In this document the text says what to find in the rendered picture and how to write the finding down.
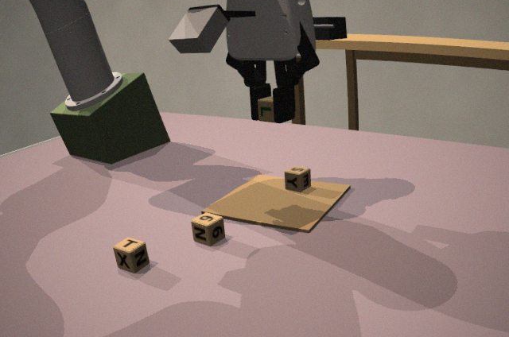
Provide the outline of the tan flat mat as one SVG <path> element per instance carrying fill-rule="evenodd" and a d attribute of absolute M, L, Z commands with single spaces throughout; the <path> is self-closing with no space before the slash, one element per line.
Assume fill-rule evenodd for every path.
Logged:
<path fill-rule="evenodd" d="M 201 211 L 243 223 L 309 233 L 351 188 L 311 181 L 302 192 L 285 189 L 285 178 L 257 175 Z"/>

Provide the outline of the tan letter block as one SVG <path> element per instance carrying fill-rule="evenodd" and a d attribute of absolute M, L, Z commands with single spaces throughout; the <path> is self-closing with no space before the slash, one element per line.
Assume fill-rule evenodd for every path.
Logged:
<path fill-rule="evenodd" d="M 120 269 L 136 273 L 150 263 L 145 242 L 125 238 L 113 246 L 113 250 Z"/>
<path fill-rule="evenodd" d="M 258 120 L 262 122 L 274 122 L 273 96 L 258 100 Z"/>
<path fill-rule="evenodd" d="M 311 186 L 311 169 L 293 166 L 285 171 L 285 189 L 302 192 Z"/>
<path fill-rule="evenodd" d="M 212 246 L 225 238 L 223 217 L 205 212 L 191 220 L 193 239 Z"/>

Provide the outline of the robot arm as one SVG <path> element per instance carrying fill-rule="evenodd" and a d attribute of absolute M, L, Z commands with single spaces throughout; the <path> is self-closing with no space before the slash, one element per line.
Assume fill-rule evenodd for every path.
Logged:
<path fill-rule="evenodd" d="M 111 71 L 85 0 L 29 1 L 68 90 L 69 110 L 90 107 L 122 85 L 122 74 Z M 255 17 L 255 11 L 226 11 L 220 4 L 190 7 L 169 41 L 179 53 L 210 53 L 230 17 Z"/>

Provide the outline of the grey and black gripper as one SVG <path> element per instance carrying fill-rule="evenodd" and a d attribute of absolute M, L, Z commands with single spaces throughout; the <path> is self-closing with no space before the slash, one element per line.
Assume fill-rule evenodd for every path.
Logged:
<path fill-rule="evenodd" d="M 278 86 L 273 89 L 274 121 L 294 119 L 294 86 L 320 63 L 310 1 L 227 0 L 226 10 L 255 11 L 255 17 L 230 17 L 226 26 L 226 63 L 250 87 L 252 120 L 258 121 L 258 100 L 271 96 L 271 86 L 266 83 L 267 60 L 274 61 Z M 297 62 L 297 58 L 301 60 Z"/>

